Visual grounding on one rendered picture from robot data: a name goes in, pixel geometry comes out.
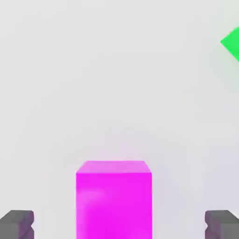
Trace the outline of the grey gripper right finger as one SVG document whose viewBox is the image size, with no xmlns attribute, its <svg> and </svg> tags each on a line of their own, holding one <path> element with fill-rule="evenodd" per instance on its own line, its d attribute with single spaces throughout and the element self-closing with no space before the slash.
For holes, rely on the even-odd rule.
<svg viewBox="0 0 239 239">
<path fill-rule="evenodd" d="M 239 239 L 239 218 L 230 211 L 206 211 L 205 222 L 205 239 Z"/>
</svg>

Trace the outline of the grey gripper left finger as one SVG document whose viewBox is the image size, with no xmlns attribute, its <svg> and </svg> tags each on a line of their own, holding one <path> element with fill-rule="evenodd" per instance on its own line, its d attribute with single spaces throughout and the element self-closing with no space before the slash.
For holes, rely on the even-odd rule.
<svg viewBox="0 0 239 239">
<path fill-rule="evenodd" d="M 0 219 L 0 239 L 34 239 L 34 212 L 10 210 Z"/>
</svg>

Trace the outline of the small magenta cube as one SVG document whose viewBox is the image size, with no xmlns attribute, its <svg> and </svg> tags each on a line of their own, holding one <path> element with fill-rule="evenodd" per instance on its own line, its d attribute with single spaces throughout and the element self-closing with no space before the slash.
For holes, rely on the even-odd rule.
<svg viewBox="0 0 239 239">
<path fill-rule="evenodd" d="M 76 239 L 153 239 L 144 161 L 86 161 L 76 172 Z"/>
</svg>

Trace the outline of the small green cube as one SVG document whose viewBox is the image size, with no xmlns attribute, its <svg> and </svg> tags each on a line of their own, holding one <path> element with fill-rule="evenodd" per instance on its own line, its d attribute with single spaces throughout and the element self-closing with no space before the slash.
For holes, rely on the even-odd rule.
<svg viewBox="0 0 239 239">
<path fill-rule="evenodd" d="M 239 61 L 239 27 L 236 27 L 220 42 Z"/>
</svg>

